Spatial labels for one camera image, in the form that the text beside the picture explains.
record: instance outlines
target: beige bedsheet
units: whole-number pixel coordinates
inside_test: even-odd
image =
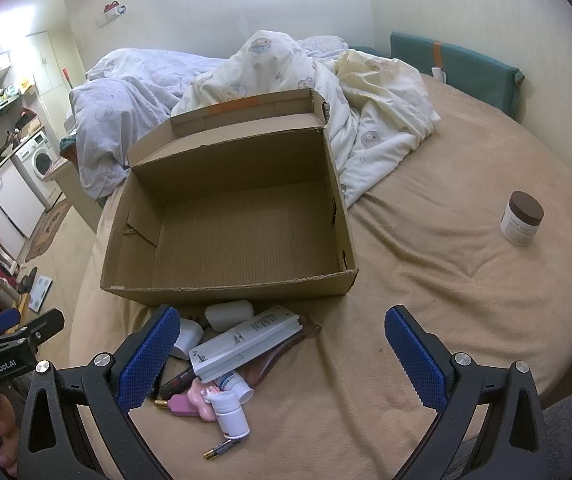
[[[384,313],[397,303],[479,364],[524,359],[541,393],[570,365],[572,171],[499,110],[425,79],[443,122],[349,210],[360,267],[352,290],[285,304],[323,331],[284,356],[245,405],[246,441],[207,462],[202,453],[222,440],[217,424],[173,417],[149,400],[130,412],[174,478],[391,478],[434,416],[384,338]],[[546,212],[528,248],[499,231],[515,189]],[[106,205],[79,293],[71,365],[114,351],[147,316],[99,288],[115,205]],[[179,371],[170,361],[166,377]],[[96,430],[90,437],[119,478]]]

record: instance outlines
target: white pillowcase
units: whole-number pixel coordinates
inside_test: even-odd
[[[311,36],[297,43],[309,57],[320,61],[336,59],[339,54],[348,50],[348,43],[339,36]]]

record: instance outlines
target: floor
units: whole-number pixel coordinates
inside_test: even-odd
[[[42,303],[40,314],[58,308],[64,314],[64,330],[53,336],[39,348],[39,359],[51,361],[56,368],[68,366],[68,346],[77,294],[86,272],[86,266],[95,243],[95,233],[82,220],[75,208],[68,210],[50,248],[40,256],[26,262],[20,277],[37,267],[37,276],[52,278],[48,294]],[[29,320],[37,314],[30,312]]]

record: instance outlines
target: cream jar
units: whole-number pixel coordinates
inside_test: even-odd
[[[541,220],[544,218],[544,208],[528,193],[515,191],[501,218],[499,227],[505,237],[518,246],[530,245]]]

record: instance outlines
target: finger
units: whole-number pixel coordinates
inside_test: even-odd
[[[17,478],[17,462],[6,468],[6,472],[13,478]]]
[[[17,462],[17,450],[19,448],[19,428],[13,430],[6,436],[0,446],[0,467],[5,469]]]
[[[4,437],[15,427],[15,410],[5,395],[0,395],[0,436]]]

